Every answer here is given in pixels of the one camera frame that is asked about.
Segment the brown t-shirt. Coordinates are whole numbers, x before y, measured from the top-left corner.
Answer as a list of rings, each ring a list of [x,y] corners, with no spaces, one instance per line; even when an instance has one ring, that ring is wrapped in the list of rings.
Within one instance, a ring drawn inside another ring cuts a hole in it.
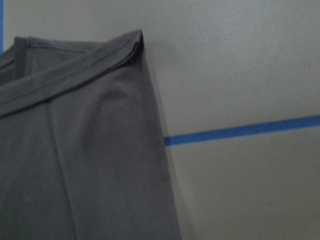
[[[181,238],[141,30],[0,56],[0,237]]]

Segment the blue tape line lengthwise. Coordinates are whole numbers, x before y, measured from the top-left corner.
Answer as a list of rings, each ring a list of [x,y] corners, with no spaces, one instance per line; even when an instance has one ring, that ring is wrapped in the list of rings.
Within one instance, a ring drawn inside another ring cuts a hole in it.
[[[0,0],[0,53],[4,51],[4,0]]]

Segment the blue tape line crosswise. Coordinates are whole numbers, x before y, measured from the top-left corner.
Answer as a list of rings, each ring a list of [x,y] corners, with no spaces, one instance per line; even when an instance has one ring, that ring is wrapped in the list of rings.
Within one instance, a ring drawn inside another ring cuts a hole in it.
[[[180,134],[175,136],[167,136],[164,138],[164,144],[166,146],[184,145],[227,138],[236,138],[242,136],[259,135],[303,128],[312,128],[318,127],[319,125],[320,116],[313,115],[293,119],[277,120],[223,129]]]

